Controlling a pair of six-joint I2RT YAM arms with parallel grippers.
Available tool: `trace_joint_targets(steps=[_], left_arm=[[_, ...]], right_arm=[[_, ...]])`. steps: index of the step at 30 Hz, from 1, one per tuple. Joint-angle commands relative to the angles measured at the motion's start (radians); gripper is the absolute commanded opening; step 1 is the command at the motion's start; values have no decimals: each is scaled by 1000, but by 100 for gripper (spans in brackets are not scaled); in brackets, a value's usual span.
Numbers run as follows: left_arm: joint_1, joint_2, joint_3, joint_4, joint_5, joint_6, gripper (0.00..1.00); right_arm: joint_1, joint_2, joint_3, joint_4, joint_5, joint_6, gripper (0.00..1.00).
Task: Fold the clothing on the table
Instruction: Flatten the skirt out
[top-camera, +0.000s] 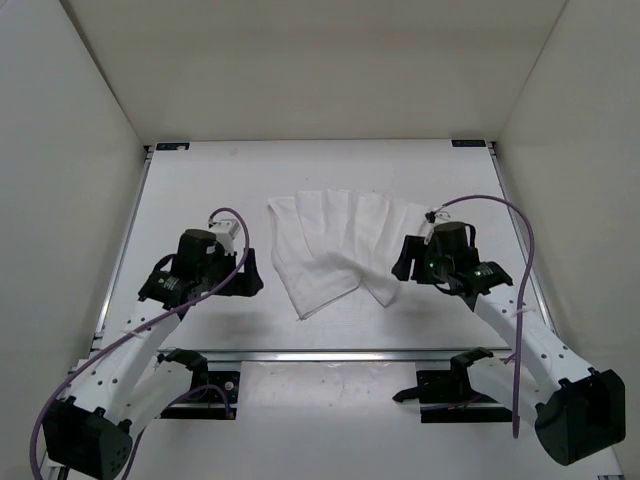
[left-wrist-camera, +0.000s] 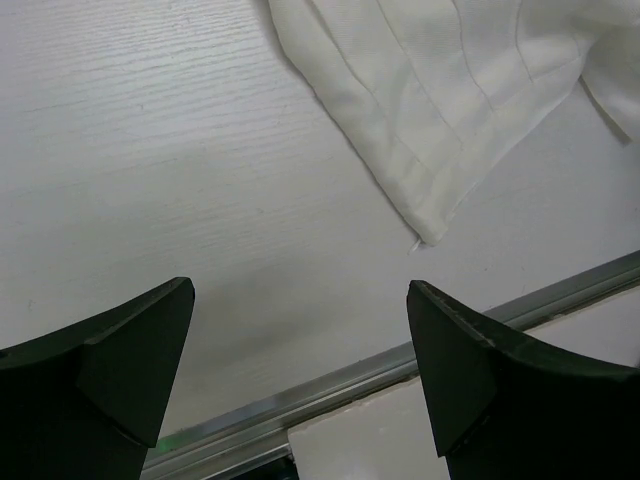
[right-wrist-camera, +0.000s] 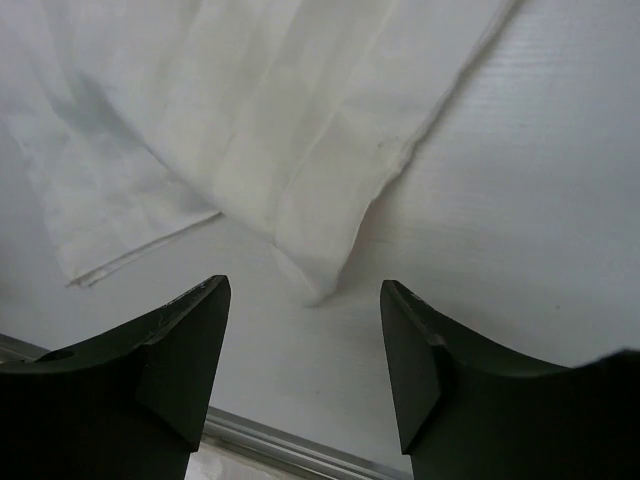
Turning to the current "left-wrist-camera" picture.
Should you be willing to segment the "white skirt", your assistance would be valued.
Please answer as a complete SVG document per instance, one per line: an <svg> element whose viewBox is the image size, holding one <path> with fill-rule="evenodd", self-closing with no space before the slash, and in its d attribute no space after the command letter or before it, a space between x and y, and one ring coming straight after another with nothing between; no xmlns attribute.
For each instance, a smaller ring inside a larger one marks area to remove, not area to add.
<svg viewBox="0 0 640 480"><path fill-rule="evenodd" d="M282 49L429 245L584 82L639 136L635 1L273 1Z"/></svg>

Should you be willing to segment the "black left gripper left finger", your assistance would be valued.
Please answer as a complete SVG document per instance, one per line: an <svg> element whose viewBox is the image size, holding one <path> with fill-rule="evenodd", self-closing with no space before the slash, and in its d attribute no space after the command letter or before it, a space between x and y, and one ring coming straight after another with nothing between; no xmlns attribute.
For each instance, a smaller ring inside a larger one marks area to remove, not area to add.
<svg viewBox="0 0 640 480"><path fill-rule="evenodd" d="M1 352L4 479L137 479L158 441L194 308L176 277Z"/></svg>

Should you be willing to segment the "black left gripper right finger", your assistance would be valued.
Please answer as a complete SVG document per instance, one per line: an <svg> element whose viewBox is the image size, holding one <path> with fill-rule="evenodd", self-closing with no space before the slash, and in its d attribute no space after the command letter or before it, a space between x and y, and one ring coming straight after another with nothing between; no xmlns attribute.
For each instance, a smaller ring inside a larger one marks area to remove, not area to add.
<svg viewBox="0 0 640 480"><path fill-rule="evenodd" d="M639 372L540 341L412 281L407 313L453 479L635 479Z"/></svg>

